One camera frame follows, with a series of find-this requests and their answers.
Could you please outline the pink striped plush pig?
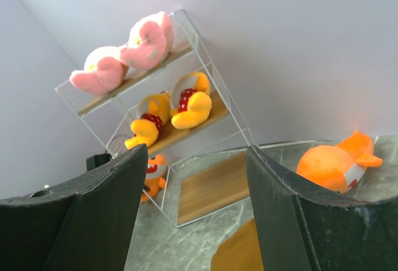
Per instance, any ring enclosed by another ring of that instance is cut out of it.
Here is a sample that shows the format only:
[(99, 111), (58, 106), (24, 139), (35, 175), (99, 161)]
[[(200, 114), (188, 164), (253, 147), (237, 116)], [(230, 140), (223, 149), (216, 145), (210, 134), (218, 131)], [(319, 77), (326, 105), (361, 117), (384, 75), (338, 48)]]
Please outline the pink striped plush pig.
[(120, 47), (121, 63), (147, 71), (161, 63), (174, 44), (174, 29), (169, 15), (160, 11), (136, 22), (126, 45)]
[(119, 58), (120, 47), (104, 46), (92, 51), (82, 70), (71, 73), (71, 84), (94, 96), (106, 95), (120, 87), (128, 67)]

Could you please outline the orange goldfish plush toy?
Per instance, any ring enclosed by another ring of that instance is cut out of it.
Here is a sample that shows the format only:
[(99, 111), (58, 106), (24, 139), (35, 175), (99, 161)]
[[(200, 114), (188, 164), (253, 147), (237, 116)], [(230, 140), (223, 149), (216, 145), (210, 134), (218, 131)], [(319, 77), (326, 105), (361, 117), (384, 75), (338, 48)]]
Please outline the orange goldfish plush toy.
[(299, 160), (296, 173), (317, 185), (346, 193), (371, 167), (380, 167), (383, 159), (374, 155), (370, 136), (355, 130), (336, 145), (318, 145), (308, 149)]

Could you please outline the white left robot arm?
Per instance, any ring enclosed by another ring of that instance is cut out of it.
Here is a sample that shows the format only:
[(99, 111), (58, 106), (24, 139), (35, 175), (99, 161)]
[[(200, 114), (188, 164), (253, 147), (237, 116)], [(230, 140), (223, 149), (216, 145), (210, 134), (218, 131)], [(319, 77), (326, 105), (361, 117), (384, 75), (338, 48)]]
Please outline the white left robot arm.
[(1, 200), (1, 269), (123, 270), (148, 159), (144, 145), (94, 155), (76, 178)]

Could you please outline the brown folded cloth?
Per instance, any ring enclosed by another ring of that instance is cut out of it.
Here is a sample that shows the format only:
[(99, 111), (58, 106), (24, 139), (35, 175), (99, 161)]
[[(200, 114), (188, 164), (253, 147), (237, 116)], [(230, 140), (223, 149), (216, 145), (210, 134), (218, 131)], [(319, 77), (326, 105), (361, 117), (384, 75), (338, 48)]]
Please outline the brown folded cloth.
[(263, 271), (254, 218), (222, 242), (211, 259), (211, 271)]

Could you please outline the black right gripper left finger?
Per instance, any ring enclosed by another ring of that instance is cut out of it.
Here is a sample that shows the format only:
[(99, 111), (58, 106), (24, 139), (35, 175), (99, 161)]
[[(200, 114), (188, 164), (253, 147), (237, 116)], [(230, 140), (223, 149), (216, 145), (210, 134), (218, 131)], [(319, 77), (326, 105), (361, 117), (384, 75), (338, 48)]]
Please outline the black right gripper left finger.
[(148, 158), (141, 144), (59, 185), (1, 200), (1, 269), (123, 270)]

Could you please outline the orange shark plush toy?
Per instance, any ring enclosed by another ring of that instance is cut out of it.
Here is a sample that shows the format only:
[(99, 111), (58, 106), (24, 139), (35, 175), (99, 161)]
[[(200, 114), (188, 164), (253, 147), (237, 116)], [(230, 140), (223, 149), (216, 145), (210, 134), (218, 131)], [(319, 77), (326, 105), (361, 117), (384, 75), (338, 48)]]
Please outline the orange shark plush toy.
[(147, 164), (146, 179), (144, 182), (144, 192), (141, 195), (141, 203), (149, 201), (150, 198), (155, 197), (160, 189), (166, 186), (166, 179), (169, 166), (166, 162), (165, 156), (158, 154), (155, 157), (149, 158)]

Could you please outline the yellow frog plush polka dress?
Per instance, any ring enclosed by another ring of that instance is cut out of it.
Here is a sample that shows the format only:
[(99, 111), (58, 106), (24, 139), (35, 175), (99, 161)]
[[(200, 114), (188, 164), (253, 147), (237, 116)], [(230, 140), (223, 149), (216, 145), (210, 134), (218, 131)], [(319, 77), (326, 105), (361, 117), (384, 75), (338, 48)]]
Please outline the yellow frog plush polka dress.
[(138, 119), (130, 125), (134, 135), (125, 141), (125, 147), (129, 150), (139, 144), (145, 144), (147, 147), (153, 145), (170, 120), (170, 110), (168, 91), (145, 97), (136, 109)]

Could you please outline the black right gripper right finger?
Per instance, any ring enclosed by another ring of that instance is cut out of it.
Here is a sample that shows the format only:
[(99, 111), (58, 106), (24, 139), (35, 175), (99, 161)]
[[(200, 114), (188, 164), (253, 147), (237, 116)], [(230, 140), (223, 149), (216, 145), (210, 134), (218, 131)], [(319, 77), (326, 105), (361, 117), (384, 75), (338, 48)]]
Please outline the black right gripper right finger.
[(246, 152), (264, 270), (396, 270), (397, 198), (327, 190), (266, 155)]

